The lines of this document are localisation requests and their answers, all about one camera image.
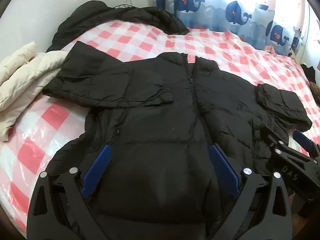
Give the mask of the cream puffer jacket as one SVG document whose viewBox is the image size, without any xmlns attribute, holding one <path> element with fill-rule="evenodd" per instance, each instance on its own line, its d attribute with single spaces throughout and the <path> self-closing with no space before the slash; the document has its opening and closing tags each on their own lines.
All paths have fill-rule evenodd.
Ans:
<svg viewBox="0 0 320 240">
<path fill-rule="evenodd" d="M 22 112 L 61 69 L 67 52 L 38 53 L 33 41 L 1 62 L 1 141 Z"/>
</svg>

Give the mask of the black coat at headboard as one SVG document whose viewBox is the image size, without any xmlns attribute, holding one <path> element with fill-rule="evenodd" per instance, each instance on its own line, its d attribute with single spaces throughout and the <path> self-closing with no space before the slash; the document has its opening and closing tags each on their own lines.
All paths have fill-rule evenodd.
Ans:
<svg viewBox="0 0 320 240">
<path fill-rule="evenodd" d="M 158 7 L 108 7 L 103 1 L 88 1 L 59 25 L 47 51 L 61 50 L 88 30 L 114 20 L 151 25 L 168 35 L 189 33 L 181 20 Z"/>
</svg>

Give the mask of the dark clothes pile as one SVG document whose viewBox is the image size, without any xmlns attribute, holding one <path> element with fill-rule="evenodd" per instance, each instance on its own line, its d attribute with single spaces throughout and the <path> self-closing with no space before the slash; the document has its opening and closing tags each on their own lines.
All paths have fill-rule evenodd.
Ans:
<svg viewBox="0 0 320 240">
<path fill-rule="evenodd" d="M 319 86 L 316 84 L 315 70 L 313 69 L 313 67 L 307 67 L 305 64 L 301 64 L 300 66 L 302 67 L 304 74 L 309 82 L 311 93 L 313 94 L 313 96 L 319 98 Z"/>
</svg>

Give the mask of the whale print curtain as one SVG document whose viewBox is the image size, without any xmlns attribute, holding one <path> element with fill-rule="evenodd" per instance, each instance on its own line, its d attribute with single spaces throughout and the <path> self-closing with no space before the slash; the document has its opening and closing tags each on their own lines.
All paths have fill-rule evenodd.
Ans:
<svg viewBox="0 0 320 240">
<path fill-rule="evenodd" d="M 303 36 L 306 0 L 154 0 L 188 28 L 230 31 L 256 49 L 288 55 Z"/>
</svg>

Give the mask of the black puffer jacket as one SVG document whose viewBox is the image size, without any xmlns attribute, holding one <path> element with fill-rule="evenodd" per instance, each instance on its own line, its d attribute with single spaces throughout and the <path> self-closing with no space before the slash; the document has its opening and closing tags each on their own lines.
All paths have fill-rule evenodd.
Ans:
<svg viewBox="0 0 320 240">
<path fill-rule="evenodd" d="M 109 239 L 204 239 L 227 217 L 234 198 L 209 160 L 218 144 L 243 168 L 267 175 L 264 127 L 282 141 L 308 131 L 299 97 L 253 85 L 217 63 L 163 53 L 122 62 L 77 42 L 44 95 L 89 108 L 85 131 L 54 155 L 52 175 L 86 172 L 105 146 L 111 162 L 86 199 Z"/>
</svg>

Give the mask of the pink checkered bed cover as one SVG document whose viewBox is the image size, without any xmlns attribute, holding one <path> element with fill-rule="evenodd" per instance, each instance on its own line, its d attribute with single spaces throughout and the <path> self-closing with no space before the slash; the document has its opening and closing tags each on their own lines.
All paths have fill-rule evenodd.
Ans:
<svg viewBox="0 0 320 240">
<path fill-rule="evenodd" d="M 312 121 L 306 136 L 319 142 L 319 108 L 301 66 L 289 57 L 254 49 L 228 31 L 191 29 L 187 35 L 167 35 L 150 25 L 112 21 L 87 31 L 79 41 L 124 62 L 167 51 L 185 53 L 189 62 L 199 56 L 254 85 L 293 91 Z M 84 132 L 86 114 L 86 109 L 68 101 L 38 95 L 15 122 L 8 141 L 1 143 L 1 204 L 21 231 L 26 230 L 39 173 L 57 150 Z"/>
</svg>

